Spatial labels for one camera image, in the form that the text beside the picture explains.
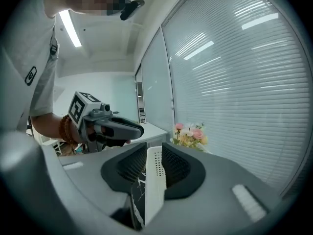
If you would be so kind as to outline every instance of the person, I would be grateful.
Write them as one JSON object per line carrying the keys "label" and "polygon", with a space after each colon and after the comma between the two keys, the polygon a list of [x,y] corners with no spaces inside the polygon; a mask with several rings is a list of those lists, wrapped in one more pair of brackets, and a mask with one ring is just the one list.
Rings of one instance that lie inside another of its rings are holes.
{"label": "person", "polygon": [[[0,128],[26,131],[28,116],[43,136],[59,139],[61,117],[53,114],[53,87],[59,44],[55,38],[56,14],[70,9],[77,13],[105,15],[121,0],[22,0],[0,38]],[[82,143],[71,122],[69,134]]]}

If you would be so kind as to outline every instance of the ceiling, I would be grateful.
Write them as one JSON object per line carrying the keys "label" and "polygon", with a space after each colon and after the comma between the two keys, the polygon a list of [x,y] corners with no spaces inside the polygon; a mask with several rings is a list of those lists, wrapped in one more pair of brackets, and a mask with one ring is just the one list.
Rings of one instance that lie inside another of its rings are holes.
{"label": "ceiling", "polygon": [[132,56],[138,36],[143,30],[142,24],[149,12],[153,0],[145,0],[145,5],[127,21],[117,16],[70,15],[81,41],[82,47],[74,47],[60,15],[56,17],[56,36],[60,44],[59,58],[62,63],[82,57],[93,61],[114,61],[129,59]]}

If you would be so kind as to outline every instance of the pink flower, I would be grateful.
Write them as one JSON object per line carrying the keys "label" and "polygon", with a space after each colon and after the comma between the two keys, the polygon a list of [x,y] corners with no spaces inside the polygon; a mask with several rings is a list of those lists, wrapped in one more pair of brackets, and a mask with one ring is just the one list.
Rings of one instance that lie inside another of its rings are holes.
{"label": "pink flower", "polygon": [[202,139],[204,137],[203,131],[200,129],[193,129],[192,130],[193,134],[194,134],[194,138],[195,139]]}
{"label": "pink flower", "polygon": [[176,128],[177,130],[182,130],[182,129],[184,128],[184,126],[183,126],[182,123],[177,123],[177,124],[175,125],[175,128]]}

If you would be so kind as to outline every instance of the white t-shirt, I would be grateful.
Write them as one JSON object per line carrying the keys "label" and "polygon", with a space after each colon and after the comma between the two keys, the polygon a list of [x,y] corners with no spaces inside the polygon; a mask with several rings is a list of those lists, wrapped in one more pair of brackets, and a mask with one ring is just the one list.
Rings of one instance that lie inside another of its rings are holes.
{"label": "white t-shirt", "polygon": [[28,116],[53,112],[59,45],[44,0],[22,0],[0,37],[0,128],[26,131]]}

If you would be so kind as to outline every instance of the horizontal blinds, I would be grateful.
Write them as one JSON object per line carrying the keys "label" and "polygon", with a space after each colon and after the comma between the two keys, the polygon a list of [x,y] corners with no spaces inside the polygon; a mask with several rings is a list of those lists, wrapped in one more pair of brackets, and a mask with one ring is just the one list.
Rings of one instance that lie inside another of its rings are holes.
{"label": "horizontal blinds", "polygon": [[172,92],[163,36],[158,32],[142,59],[146,121],[173,132]]}
{"label": "horizontal blinds", "polygon": [[176,122],[204,122],[208,149],[279,192],[312,130],[312,76],[268,0],[187,0],[164,26]]}

